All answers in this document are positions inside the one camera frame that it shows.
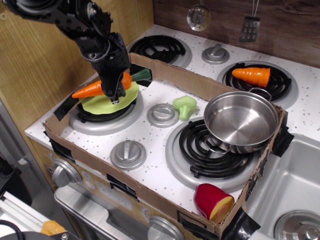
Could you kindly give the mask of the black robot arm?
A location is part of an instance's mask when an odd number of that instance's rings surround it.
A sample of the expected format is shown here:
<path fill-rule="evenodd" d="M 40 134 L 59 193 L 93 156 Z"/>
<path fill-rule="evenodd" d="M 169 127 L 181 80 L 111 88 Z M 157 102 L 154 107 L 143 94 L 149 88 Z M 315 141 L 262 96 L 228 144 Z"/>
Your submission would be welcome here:
<path fill-rule="evenodd" d="M 6 4 L 24 19 L 56 25 L 96 70 L 103 94 L 113 104 L 125 97 L 121 80 L 131 64 L 121 34 L 111 31 L 109 12 L 91 0 L 8 0 Z"/>

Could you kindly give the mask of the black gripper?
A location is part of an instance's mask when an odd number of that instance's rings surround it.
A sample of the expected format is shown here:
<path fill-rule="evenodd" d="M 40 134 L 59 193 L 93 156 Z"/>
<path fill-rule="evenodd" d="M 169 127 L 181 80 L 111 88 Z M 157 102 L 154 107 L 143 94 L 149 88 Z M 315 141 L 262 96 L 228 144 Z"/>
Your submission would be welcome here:
<path fill-rule="evenodd" d="M 126 95 L 122 84 L 124 72 L 131 66 L 121 34 L 112 32 L 101 51 L 90 51 L 82 56 L 98 73 L 103 94 L 112 104 L 119 104 L 119 98 Z"/>

